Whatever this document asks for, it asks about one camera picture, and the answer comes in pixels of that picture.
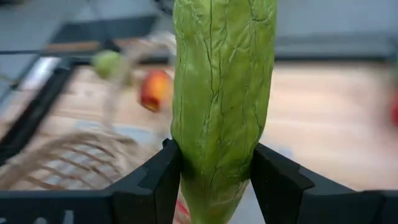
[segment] red object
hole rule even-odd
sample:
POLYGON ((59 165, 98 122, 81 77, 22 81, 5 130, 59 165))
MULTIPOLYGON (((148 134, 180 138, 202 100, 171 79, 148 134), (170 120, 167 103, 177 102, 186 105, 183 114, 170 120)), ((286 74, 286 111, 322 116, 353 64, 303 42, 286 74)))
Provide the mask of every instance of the red object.
POLYGON ((163 70, 153 70, 145 77, 141 86, 140 104, 152 112, 160 110, 160 104, 167 96, 170 77, 163 70))
POLYGON ((184 215, 189 216, 188 210, 184 207, 184 205, 180 202, 180 200, 177 200, 177 207, 184 215))
POLYGON ((392 105, 392 122, 398 127, 398 91, 396 92, 392 105))

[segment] wooden table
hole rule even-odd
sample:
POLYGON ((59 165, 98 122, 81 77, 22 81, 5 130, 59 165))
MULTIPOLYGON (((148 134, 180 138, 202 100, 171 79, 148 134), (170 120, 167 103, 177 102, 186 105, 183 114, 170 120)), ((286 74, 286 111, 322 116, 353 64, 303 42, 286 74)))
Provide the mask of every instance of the wooden table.
MULTIPOLYGON (((28 148, 84 122, 101 121, 106 83, 90 67, 76 72, 28 148)), ((278 63, 261 142, 348 187, 397 189, 398 132, 388 121, 388 73, 370 63, 278 63)), ((16 95, 3 127, 31 96, 31 91, 16 95)), ((121 94, 115 123, 138 128, 135 132, 159 125, 138 105, 135 88, 121 94)))

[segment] wicker basket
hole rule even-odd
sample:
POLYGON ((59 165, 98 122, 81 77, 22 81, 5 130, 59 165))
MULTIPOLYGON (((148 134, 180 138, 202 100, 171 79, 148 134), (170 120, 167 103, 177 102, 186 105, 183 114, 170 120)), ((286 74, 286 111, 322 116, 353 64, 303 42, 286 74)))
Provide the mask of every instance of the wicker basket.
MULTIPOLYGON (((158 48, 175 53, 172 35, 162 34, 135 42, 125 52, 121 64, 111 75, 109 93, 104 104, 101 129, 75 131, 53 139, 43 146, 22 151, 0 168, 2 190, 82 190, 104 189, 145 163, 158 152, 168 129, 156 130, 159 137, 151 146, 141 147, 135 140, 118 134, 112 117, 118 93, 131 66, 158 48)), ((159 113, 159 119, 171 119, 170 108, 159 113)), ((175 223, 189 223, 185 204, 178 194, 175 223)))

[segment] black plastic jaw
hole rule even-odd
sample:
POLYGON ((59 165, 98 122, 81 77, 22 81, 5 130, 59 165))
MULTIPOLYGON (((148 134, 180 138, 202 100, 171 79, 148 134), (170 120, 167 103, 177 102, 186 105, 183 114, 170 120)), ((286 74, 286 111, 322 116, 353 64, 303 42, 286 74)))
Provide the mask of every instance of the black plastic jaw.
POLYGON ((175 141, 166 139, 163 146, 132 174, 108 187, 113 193, 115 223, 173 222, 182 158, 175 141))
POLYGON ((261 144, 251 181, 267 224, 398 223, 398 191, 355 192, 261 144))

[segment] green vegetable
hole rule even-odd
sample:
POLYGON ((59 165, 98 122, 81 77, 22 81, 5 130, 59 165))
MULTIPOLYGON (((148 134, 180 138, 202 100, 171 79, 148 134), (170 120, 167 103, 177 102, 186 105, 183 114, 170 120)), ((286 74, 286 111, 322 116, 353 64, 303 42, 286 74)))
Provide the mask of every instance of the green vegetable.
POLYGON ((274 64, 276 0, 176 0, 172 137, 193 224, 224 224, 249 181, 274 64))
MULTIPOLYGON (((93 57, 92 66, 98 76, 104 80, 109 79, 115 69, 120 65, 120 54, 112 50, 103 50, 93 57)), ((131 84, 131 76, 127 76, 126 85, 131 84)))

